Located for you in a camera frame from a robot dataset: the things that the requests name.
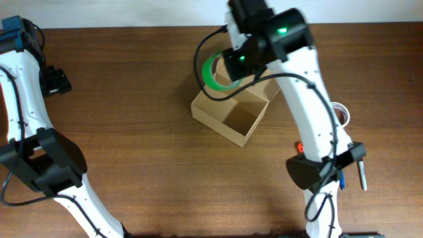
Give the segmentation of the cream masking tape roll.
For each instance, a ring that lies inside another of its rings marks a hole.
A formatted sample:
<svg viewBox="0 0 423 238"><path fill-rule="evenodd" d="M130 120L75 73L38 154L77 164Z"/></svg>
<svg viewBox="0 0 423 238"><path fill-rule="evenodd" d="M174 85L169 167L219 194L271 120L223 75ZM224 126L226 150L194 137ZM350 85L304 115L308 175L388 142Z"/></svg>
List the cream masking tape roll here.
<svg viewBox="0 0 423 238"><path fill-rule="evenodd" d="M346 106L339 102L331 102L331 106L340 122L340 126L345 128L350 122L350 112Z"/></svg>

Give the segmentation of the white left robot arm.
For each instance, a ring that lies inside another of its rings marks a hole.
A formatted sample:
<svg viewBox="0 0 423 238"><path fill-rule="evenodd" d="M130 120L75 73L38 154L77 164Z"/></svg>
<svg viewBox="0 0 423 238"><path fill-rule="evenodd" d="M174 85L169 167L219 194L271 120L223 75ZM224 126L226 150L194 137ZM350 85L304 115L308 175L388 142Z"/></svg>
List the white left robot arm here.
<svg viewBox="0 0 423 238"><path fill-rule="evenodd" d="M87 162L76 143L52 125L44 97L61 93L67 79L53 67L43 73L43 60L30 51L1 54L1 90L5 101L8 134L1 147L1 164L9 171L1 189L1 203L27 206L45 200L61 204L89 237L130 237L124 225L102 204L87 176ZM40 198L8 202L6 189L17 177Z"/></svg>

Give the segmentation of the blue pen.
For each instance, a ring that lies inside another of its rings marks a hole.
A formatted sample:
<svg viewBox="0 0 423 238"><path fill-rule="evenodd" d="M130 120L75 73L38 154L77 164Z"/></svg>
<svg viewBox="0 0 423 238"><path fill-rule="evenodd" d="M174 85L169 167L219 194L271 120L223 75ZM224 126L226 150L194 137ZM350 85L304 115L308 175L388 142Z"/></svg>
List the blue pen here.
<svg viewBox="0 0 423 238"><path fill-rule="evenodd" d="M341 188L341 190L345 190L346 189L346 183L345 183L344 172L341 171L340 174L341 174L341 177L340 177L340 188Z"/></svg>

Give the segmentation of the black and white marker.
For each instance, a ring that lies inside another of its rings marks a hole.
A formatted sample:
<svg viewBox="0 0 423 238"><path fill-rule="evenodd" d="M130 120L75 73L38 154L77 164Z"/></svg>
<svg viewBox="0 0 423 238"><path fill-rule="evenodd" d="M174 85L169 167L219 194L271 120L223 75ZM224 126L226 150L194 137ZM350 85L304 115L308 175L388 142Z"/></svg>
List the black and white marker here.
<svg viewBox="0 0 423 238"><path fill-rule="evenodd" d="M365 166L363 161L358 161L358 170L360 175L360 182L363 190L367 190L367 181L365 177Z"/></svg>

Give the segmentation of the green tape roll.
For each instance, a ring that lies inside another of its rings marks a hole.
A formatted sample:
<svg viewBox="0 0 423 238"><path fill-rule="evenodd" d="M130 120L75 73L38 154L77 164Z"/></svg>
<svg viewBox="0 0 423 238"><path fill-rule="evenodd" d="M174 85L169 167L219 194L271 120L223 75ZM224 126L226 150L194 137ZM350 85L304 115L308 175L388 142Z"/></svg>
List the green tape roll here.
<svg viewBox="0 0 423 238"><path fill-rule="evenodd" d="M209 88L215 91L229 91L238 87L241 84L242 79L238 81L233 81L230 85L222 85L215 80L215 77L213 76L213 73L212 73L213 62L214 60L216 60L217 58L220 58L221 56L222 56L222 52L215 53L204 62L202 66L202 78L204 80L204 83Z"/></svg>

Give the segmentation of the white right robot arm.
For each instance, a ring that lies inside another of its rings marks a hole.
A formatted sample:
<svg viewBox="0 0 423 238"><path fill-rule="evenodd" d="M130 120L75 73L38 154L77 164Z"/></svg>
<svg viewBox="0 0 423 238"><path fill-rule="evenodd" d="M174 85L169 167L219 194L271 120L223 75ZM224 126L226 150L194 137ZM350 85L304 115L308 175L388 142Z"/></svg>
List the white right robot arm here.
<svg viewBox="0 0 423 238"><path fill-rule="evenodd" d="M296 9L275 13L264 1L228 2L225 50L233 81L253 76L275 80L299 130L303 152L286 162L291 179L303 191L309 237L341 237L337 194L341 171L365 155L340 123L325 88L318 53L305 17Z"/></svg>

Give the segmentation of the orange utility knife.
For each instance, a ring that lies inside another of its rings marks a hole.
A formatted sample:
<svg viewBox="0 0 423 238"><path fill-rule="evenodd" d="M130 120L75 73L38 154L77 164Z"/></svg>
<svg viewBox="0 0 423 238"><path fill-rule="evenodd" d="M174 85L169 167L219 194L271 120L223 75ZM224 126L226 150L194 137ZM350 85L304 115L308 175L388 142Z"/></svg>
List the orange utility knife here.
<svg viewBox="0 0 423 238"><path fill-rule="evenodd" d="M297 141L295 143L295 148L296 148L298 153L303 153L303 144L302 144L301 141Z"/></svg>

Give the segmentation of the brown cardboard box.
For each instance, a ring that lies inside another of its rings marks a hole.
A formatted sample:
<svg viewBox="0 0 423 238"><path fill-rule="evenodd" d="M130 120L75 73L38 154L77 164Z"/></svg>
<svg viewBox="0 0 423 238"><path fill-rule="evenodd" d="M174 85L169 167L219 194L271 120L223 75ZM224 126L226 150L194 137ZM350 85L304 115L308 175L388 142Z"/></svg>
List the brown cardboard box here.
<svg viewBox="0 0 423 238"><path fill-rule="evenodd" d="M244 147L279 90L276 81L268 79L222 102L201 92L191 103L192 117Z"/></svg>

